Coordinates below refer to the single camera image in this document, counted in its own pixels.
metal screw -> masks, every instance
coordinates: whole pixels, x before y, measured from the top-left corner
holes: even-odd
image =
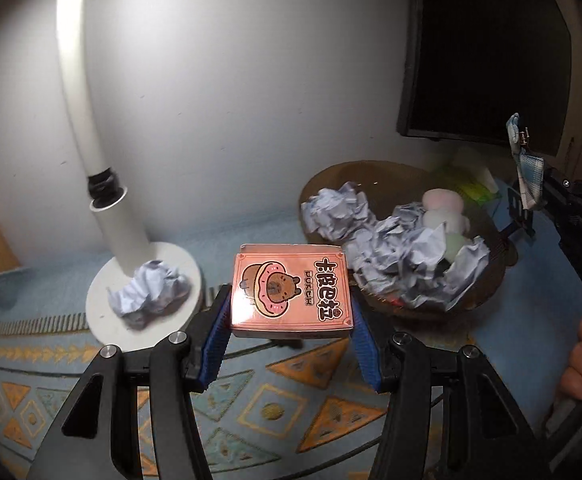
[[[104,357],[104,359],[108,359],[109,357],[113,357],[117,352],[117,348],[115,345],[106,345],[100,349],[100,355]]]
[[[478,357],[480,355],[480,351],[478,350],[478,348],[476,348],[475,346],[472,346],[472,345],[463,346],[462,353],[466,357],[469,357],[469,359],[475,359],[476,357]]]
[[[393,342],[396,345],[401,346],[408,345],[411,342],[411,336],[406,332],[398,332],[396,334],[393,334]]]
[[[187,340],[187,334],[178,330],[177,332],[173,332],[169,335],[169,341],[171,341],[174,345],[178,343],[184,343]]]

blue gripper pad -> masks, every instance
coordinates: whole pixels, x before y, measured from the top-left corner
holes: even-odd
[[[351,297],[351,308],[353,310],[353,331],[351,340],[356,351],[357,362],[362,372],[365,382],[375,391],[379,392],[381,387],[379,352],[375,341],[369,332],[369,327],[365,322],[355,298]]]
[[[225,356],[226,346],[229,344],[231,336],[231,294],[227,294],[220,312],[209,332],[209,337],[202,348],[202,365],[197,380],[204,386],[209,387],[216,380],[217,374],[222,365],[222,358]]]

white desk lamp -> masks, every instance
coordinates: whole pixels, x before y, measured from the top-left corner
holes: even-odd
[[[88,192],[93,199],[90,210],[114,254],[88,289],[88,326],[102,344],[115,344],[123,351],[148,348],[189,322],[202,298],[202,277],[186,250],[166,242],[149,243],[126,198],[128,189],[118,184],[116,174],[106,163],[85,70],[84,0],[57,0],[56,19],[64,97],[75,144],[88,175]],[[125,286],[133,271],[149,260],[163,260],[177,267],[190,280],[191,294],[175,313],[158,317],[143,330],[132,330],[111,310],[106,289]]]

tissue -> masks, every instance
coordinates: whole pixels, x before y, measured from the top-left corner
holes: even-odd
[[[152,316],[162,314],[175,301],[183,301],[191,291],[187,277],[160,260],[142,264],[127,286],[108,290],[108,304],[130,327],[143,328]]]

white wall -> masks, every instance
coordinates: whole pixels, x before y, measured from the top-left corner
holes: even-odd
[[[395,132],[407,0],[87,0],[88,78],[152,238],[295,207],[327,166],[431,167]],[[103,247],[55,46],[55,0],[0,0],[0,224],[25,263]]]

